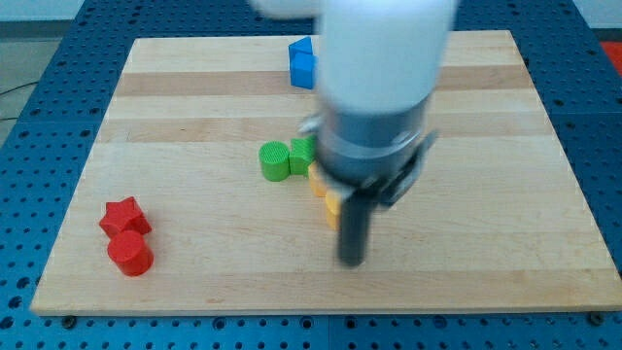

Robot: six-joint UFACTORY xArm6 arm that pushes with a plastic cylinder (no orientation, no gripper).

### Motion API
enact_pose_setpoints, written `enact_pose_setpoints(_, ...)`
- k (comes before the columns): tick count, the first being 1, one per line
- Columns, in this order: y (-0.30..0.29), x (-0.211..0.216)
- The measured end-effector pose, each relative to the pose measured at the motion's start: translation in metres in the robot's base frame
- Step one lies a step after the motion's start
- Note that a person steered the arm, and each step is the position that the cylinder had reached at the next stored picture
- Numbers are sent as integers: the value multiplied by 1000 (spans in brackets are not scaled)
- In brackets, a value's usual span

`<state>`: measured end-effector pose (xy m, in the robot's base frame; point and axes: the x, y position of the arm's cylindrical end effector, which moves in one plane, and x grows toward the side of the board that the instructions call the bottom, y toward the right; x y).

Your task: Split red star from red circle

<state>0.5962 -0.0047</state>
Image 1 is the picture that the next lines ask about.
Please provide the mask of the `grey tool mount flange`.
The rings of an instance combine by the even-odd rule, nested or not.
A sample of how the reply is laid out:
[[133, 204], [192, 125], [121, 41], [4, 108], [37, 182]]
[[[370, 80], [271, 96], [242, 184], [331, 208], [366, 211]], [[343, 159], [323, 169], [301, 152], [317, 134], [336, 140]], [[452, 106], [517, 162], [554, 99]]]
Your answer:
[[436, 141], [435, 130], [425, 132], [428, 101], [389, 113], [326, 105], [303, 119], [298, 132], [316, 137], [316, 160], [333, 181], [392, 206], [419, 179]]

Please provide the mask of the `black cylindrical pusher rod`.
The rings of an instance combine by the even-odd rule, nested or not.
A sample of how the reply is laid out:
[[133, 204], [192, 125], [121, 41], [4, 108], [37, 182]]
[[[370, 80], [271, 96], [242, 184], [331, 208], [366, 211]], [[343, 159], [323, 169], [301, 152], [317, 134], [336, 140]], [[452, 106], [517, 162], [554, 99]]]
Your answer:
[[344, 265], [355, 267], [363, 263], [374, 208], [373, 198], [366, 193], [354, 192], [343, 201], [337, 253]]

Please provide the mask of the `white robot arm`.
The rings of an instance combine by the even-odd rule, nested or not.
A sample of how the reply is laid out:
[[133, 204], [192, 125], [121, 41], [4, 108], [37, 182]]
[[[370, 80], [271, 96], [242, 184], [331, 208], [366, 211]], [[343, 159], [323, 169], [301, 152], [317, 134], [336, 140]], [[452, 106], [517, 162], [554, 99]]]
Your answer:
[[313, 18], [320, 52], [319, 111], [299, 127], [316, 160], [345, 190], [337, 257], [358, 266], [372, 213], [391, 207], [421, 175], [436, 132], [425, 112], [458, 4], [440, 0], [251, 0], [275, 20]]

